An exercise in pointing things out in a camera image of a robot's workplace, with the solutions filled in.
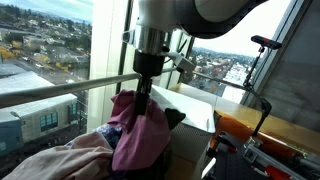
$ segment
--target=glass window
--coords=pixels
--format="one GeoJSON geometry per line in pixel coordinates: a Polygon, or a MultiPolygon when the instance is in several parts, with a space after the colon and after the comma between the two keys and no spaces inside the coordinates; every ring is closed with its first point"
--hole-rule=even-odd
{"type": "Polygon", "coordinates": [[[0,151],[5,151],[7,149],[7,145],[5,142],[0,142],[0,151]]]}
{"type": "MultiPolygon", "coordinates": [[[[1,1],[0,94],[88,80],[92,12],[93,0],[59,0],[59,3],[52,0],[1,1]]],[[[23,124],[23,127],[13,127],[14,132],[22,134],[21,151],[36,153],[49,148],[47,145],[44,147],[44,144],[48,144],[50,139],[59,139],[55,145],[64,145],[79,135],[79,131],[69,132],[70,124],[64,119],[68,118],[65,104],[77,101],[81,105],[74,107],[73,112],[81,110],[86,114],[87,91],[3,108],[0,113],[17,113],[18,117],[14,119],[19,118],[25,122],[17,123],[23,124]]],[[[0,116],[0,123],[4,122],[4,117],[6,116],[0,116]]],[[[10,148],[5,152],[18,149],[16,145],[9,144],[9,139],[6,140],[4,141],[10,148]]],[[[27,156],[25,153],[21,156],[1,158],[5,161],[2,163],[0,160],[0,166],[7,167],[0,168],[0,179],[3,174],[8,173],[8,169],[15,167],[16,163],[11,162],[26,159],[27,156]]]]}
{"type": "Polygon", "coordinates": [[[71,115],[76,115],[77,114],[77,112],[78,112],[78,104],[77,103],[71,104],[69,106],[69,108],[70,108],[71,115]]]}
{"type": "MultiPolygon", "coordinates": [[[[195,71],[242,86],[259,53],[260,45],[251,42],[251,37],[259,35],[272,39],[289,3],[290,0],[267,1],[253,9],[225,35],[211,40],[196,38],[189,56],[197,65],[195,71]]],[[[261,58],[253,75],[259,72],[262,66],[261,58]]],[[[245,93],[199,75],[185,76],[182,82],[237,103],[240,103],[245,93]]]]}
{"type": "Polygon", "coordinates": [[[56,112],[40,117],[41,132],[47,131],[57,126],[58,126],[58,114],[56,112]]]}

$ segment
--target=cloth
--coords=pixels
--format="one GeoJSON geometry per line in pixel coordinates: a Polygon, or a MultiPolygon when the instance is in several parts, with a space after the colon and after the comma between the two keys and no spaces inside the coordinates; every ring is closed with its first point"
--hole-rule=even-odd
{"type": "Polygon", "coordinates": [[[122,134],[121,127],[113,127],[109,124],[101,125],[92,132],[101,133],[113,149],[116,149],[122,134]]]}
{"type": "Polygon", "coordinates": [[[97,132],[79,136],[72,145],[41,151],[24,160],[4,180],[102,179],[108,176],[113,150],[97,132]]]}
{"type": "Polygon", "coordinates": [[[170,140],[166,115],[158,103],[149,98],[146,114],[136,115],[135,94],[135,91],[122,90],[111,98],[114,107],[108,124],[122,128],[113,155],[114,171],[150,167],[170,140]]]}

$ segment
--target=window frame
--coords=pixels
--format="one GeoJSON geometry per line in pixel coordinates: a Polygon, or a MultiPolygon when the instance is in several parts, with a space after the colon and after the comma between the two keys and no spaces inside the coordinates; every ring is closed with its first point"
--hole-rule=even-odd
{"type": "Polygon", "coordinates": [[[41,132],[45,132],[50,129],[56,128],[59,125],[58,112],[42,115],[40,116],[39,120],[41,132]]]}
{"type": "MultiPolygon", "coordinates": [[[[292,33],[294,31],[294,28],[297,26],[297,20],[301,17],[301,8],[305,5],[310,3],[311,0],[291,0],[289,3],[283,18],[281,19],[278,28],[276,29],[273,40],[281,42],[283,44],[282,48],[278,51],[271,51],[270,53],[264,53],[263,57],[261,57],[260,60],[266,60],[266,63],[261,67],[260,73],[255,74],[253,76],[253,79],[256,79],[255,83],[255,90],[257,93],[260,93],[266,84],[268,77],[272,73],[273,68],[278,63],[279,59],[281,58],[281,54],[283,50],[285,49],[285,44],[288,43],[288,39],[290,36],[292,36],[292,33]]],[[[195,38],[191,38],[190,44],[188,47],[188,50],[186,52],[186,57],[189,58],[193,45],[194,45],[195,38]]],[[[245,106],[253,106],[253,104],[256,102],[255,97],[245,92],[243,95],[240,104],[245,106]]]]}

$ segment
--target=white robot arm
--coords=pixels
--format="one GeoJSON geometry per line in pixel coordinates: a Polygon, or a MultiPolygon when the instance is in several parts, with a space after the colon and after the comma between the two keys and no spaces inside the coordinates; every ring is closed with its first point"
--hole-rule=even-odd
{"type": "Polygon", "coordinates": [[[135,29],[124,32],[122,38],[136,49],[133,69],[141,74],[137,90],[144,96],[143,100],[137,100],[141,105],[138,114],[144,114],[151,78],[161,74],[166,56],[172,58],[180,70],[194,68],[180,54],[169,53],[174,29],[181,29],[197,38],[216,38],[235,27],[253,8],[265,1],[138,0],[139,17],[135,29]]]}

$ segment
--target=orange object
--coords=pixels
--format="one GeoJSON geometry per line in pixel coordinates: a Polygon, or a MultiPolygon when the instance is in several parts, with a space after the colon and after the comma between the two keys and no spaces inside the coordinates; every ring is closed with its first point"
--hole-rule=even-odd
{"type": "MultiPolygon", "coordinates": [[[[216,137],[223,131],[234,137],[237,137],[243,142],[246,142],[253,133],[253,129],[243,125],[234,118],[228,116],[221,116],[216,124],[216,133],[210,141],[211,147],[214,146],[216,137]]],[[[294,155],[302,156],[300,152],[297,152],[296,150],[284,144],[272,140],[267,136],[258,134],[257,137],[263,141],[263,145],[260,149],[263,152],[277,158],[278,160],[287,161],[294,155]]]]}
{"type": "Polygon", "coordinates": [[[273,180],[290,180],[291,178],[290,174],[271,165],[267,166],[265,171],[273,180]]]}

